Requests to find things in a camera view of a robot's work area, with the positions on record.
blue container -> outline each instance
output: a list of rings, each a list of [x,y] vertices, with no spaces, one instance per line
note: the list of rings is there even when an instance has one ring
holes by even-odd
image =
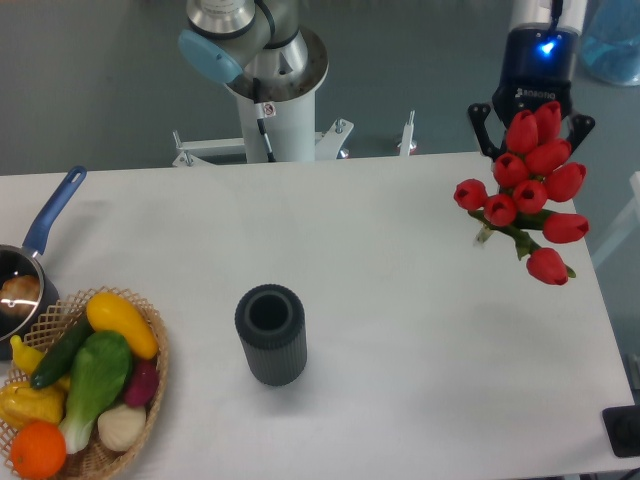
[[[640,0],[604,0],[582,36],[580,56],[599,80],[640,85]]]

artificial flower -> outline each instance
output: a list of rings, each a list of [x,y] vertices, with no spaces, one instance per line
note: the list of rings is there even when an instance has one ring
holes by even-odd
[[[504,193],[489,197],[484,204],[484,218],[496,227],[509,225],[516,219],[517,214],[515,202]]]
[[[567,267],[553,248],[543,247],[531,253],[527,270],[533,277],[549,285],[564,285],[569,280]]]
[[[553,243],[576,242],[589,231],[589,220],[577,213],[553,213],[542,226],[544,238]]]
[[[470,178],[458,184],[453,198],[465,210],[478,210],[487,201],[487,189],[480,180]]]
[[[547,189],[537,180],[520,182],[513,190],[513,201],[522,213],[538,213],[547,203],[547,198]]]
[[[529,170],[520,157],[507,152],[496,159],[493,176],[502,188],[512,188],[529,178]]]
[[[571,155],[571,144],[562,138],[544,143],[527,154],[524,163],[534,175],[547,176]]]
[[[582,187],[586,174],[587,168],[580,163],[567,163],[551,172],[544,179],[549,199],[554,202],[571,200]]]
[[[507,149],[514,153],[525,154],[538,145],[538,125],[533,113],[523,110],[516,113],[505,138]]]
[[[547,143],[560,134],[562,109],[560,102],[545,103],[534,113],[538,126],[538,143]]]

blue light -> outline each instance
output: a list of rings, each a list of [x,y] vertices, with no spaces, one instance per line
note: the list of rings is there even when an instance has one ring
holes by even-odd
[[[544,54],[545,57],[548,57],[551,54],[551,50],[553,50],[553,47],[555,46],[556,46],[556,42],[551,41],[551,42],[543,43],[538,48]]]

cable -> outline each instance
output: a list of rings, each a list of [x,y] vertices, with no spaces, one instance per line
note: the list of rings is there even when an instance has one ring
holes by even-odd
[[[547,32],[547,37],[551,37],[558,28],[558,22],[560,21],[560,15],[562,15],[563,0],[551,1],[551,25]]]
[[[260,80],[258,80],[257,78],[254,78],[253,79],[253,103],[255,103],[256,105],[260,103],[258,100],[259,91],[260,91]],[[262,135],[264,149],[267,152],[267,162],[276,163],[276,157],[273,154],[273,149],[271,148],[269,135],[267,135],[267,128],[264,126],[264,118],[258,118],[258,130],[260,131],[260,135]]]
[[[640,468],[635,468],[627,472],[624,476],[620,477],[619,480],[630,480],[631,478],[635,477],[638,472],[640,472]]]

saucepan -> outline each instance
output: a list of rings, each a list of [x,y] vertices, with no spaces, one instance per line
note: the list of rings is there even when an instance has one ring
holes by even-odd
[[[22,247],[0,245],[0,360],[11,358],[10,338],[24,336],[38,316],[60,298],[38,262],[49,231],[87,175],[84,167],[69,170],[33,221]]]

